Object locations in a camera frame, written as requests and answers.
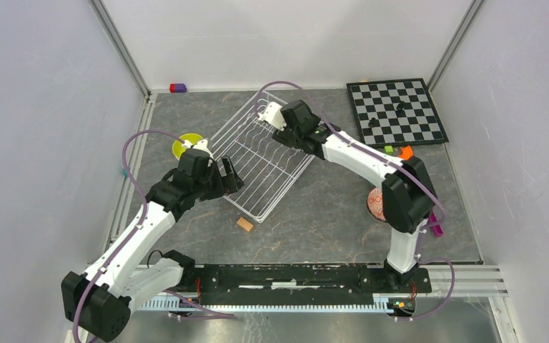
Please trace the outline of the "blue white patterned bowl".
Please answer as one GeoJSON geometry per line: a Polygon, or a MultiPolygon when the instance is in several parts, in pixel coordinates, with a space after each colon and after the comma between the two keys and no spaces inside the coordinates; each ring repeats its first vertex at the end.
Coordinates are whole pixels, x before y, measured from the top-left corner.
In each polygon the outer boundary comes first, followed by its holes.
{"type": "Polygon", "coordinates": [[[383,196],[380,189],[374,188],[367,195],[367,208],[374,218],[386,222],[383,211],[383,196]]]}

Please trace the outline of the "white wire dish rack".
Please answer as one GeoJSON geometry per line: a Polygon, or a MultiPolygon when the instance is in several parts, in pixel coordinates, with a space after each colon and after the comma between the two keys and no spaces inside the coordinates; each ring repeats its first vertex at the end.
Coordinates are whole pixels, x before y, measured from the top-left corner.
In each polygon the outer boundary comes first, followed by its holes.
{"type": "Polygon", "coordinates": [[[209,138],[215,158],[228,156],[244,186],[225,197],[238,209],[262,223],[310,165],[313,156],[272,138],[275,128],[255,112],[287,102],[268,91],[254,94],[209,138]]]}

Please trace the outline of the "yellow bowl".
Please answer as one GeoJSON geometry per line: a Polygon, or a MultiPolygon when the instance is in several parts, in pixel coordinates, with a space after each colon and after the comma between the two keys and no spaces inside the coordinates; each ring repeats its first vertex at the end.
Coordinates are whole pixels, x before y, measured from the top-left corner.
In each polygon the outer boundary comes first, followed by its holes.
{"type": "Polygon", "coordinates": [[[181,155],[190,147],[194,146],[203,136],[196,133],[186,133],[180,136],[180,140],[175,140],[172,144],[172,154],[179,160],[181,155]]]}

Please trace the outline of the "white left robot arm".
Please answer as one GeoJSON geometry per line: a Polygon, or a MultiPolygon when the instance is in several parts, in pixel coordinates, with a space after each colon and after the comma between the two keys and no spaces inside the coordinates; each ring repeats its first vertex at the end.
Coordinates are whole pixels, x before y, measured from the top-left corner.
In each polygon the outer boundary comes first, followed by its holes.
{"type": "Polygon", "coordinates": [[[196,202],[238,192],[244,182],[229,156],[216,161],[201,149],[187,149],[145,196],[145,204],[123,234],[81,274],[69,272],[61,282],[65,317],[103,342],[116,339],[131,315],[158,293],[191,289],[193,268],[172,257],[135,274],[154,243],[196,202]]]}

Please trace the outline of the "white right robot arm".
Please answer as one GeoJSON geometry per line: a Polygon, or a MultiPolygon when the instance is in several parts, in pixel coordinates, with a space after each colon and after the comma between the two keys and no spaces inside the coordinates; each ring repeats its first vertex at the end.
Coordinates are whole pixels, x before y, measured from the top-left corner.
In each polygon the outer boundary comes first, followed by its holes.
{"type": "Polygon", "coordinates": [[[284,106],[272,101],[257,118],[273,127],[275,141],[343,166],[381,191],[383,215],[392,228],[385,284],[394,292],[410,286],[418,266],[419,233],[439,203],[423,161],[389,156],[356,141],[314,114],[303,100],[284,106]]]}

